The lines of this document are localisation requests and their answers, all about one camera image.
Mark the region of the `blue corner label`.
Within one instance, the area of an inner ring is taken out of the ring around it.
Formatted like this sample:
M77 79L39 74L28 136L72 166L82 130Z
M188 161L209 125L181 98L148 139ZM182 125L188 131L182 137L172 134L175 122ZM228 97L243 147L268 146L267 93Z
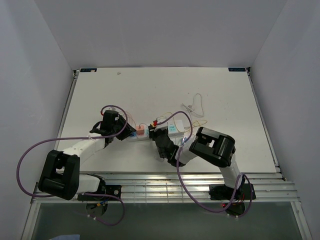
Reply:
M81 68L81 73L95 73L97 71L97 68Z
M246 69L244 67L229 67L229 72L246 72Z

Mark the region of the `white colourful power strip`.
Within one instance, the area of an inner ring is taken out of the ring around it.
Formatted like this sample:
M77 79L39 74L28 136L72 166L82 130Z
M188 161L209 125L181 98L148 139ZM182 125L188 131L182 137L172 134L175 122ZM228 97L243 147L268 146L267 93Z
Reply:
M170 120L168 123L168 129L167 130L159 130L159 135L161 134L167 134L167 136L174 141L175 143L178 142L178 140L181 140L185 136L185 126L183 124L182 120ZM148 125L141 123L140 125L143 125L145 128L145 134L141 138L137 138L137 133L134 133L132 136L128 137L126 140L129 142L137 142L137 141L148 141L152 140L149 138L149 130Z

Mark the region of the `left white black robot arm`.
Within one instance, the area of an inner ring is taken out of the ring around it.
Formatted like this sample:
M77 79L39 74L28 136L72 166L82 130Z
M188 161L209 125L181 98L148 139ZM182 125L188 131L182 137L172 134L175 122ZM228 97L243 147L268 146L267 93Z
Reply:
M105 182L99 176L81 174L81 165L111 144L114 138L123 141L136 130L128 123L128 115L106 110L84 137L71 147L51 150L46 157L38 183L41 192L71 200L78 194L89 193L95 200L106 195Z

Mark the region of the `pink charger plug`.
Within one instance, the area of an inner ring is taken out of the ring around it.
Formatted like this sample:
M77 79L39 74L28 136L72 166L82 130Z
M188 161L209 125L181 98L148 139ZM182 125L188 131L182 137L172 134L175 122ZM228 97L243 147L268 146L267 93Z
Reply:
M142 138L145 135L145 127L143 125L136 126L136 136L137 138Z

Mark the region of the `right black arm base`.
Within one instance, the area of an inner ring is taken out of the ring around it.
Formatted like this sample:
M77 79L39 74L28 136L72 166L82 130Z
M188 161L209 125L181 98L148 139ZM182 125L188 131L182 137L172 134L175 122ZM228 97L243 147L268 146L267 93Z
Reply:
M233 191L233 188L227 187L224 184L211 184L209 186L209 195L211 200L230 200L232 198ZM254 186L252 184L249 185L248 183L244 183L236 190L232 200L250 200L251 198L252 200L256 199Z

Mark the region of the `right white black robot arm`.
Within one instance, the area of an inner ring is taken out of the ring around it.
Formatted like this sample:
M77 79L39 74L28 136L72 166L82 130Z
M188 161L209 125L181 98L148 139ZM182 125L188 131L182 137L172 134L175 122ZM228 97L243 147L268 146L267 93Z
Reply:
M149 128L149 138L155 142L159 156L174 167L183 167L200 157L219 168L226 187L226 194L237 199L244 193L244 186L236 181L240 170L236 162L235 140L224 133L200 127L196 135L184 141L182 150L169 137L167 128Z

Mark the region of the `blue cloth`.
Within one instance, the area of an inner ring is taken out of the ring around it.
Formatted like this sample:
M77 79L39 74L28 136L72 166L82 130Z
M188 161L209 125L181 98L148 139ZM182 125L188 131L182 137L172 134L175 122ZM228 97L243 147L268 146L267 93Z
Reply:
M79 234L68 234L68 235L59 235L52 240L80 240L80 235Z

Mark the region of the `left blue corner label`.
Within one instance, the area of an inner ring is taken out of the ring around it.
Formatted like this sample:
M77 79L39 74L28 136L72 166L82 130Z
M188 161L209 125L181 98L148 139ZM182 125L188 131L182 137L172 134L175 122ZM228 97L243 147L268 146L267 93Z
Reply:
M97 68L81 68L81 73L95 73L97 71Z

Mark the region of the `blue charger plug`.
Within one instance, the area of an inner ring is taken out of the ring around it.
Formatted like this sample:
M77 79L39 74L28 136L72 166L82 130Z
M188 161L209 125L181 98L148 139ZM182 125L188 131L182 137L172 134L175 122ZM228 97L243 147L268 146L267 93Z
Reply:
M182 145L188 144L191 140L192 140L192 137L184 136L184 137L181 139L180 145L182 146Z

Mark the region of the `right blue corner label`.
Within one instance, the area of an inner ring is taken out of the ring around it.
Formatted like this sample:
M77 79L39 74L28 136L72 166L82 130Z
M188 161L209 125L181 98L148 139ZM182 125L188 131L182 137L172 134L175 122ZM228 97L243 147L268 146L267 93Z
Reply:
M244 67L229 67L229 72L246 72L246 69Z

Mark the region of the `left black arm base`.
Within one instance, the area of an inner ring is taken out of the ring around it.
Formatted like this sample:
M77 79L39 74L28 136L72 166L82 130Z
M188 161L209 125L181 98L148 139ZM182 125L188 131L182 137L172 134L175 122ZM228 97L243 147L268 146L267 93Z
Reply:
M92 194L95 195L110 195L117 198L121 198L122 186L121 185L101 185L98 187L96 192ZM105 196L91 196L91 195L83 195L79 194L76 198L78 201L104 201L109 199L109 197Z

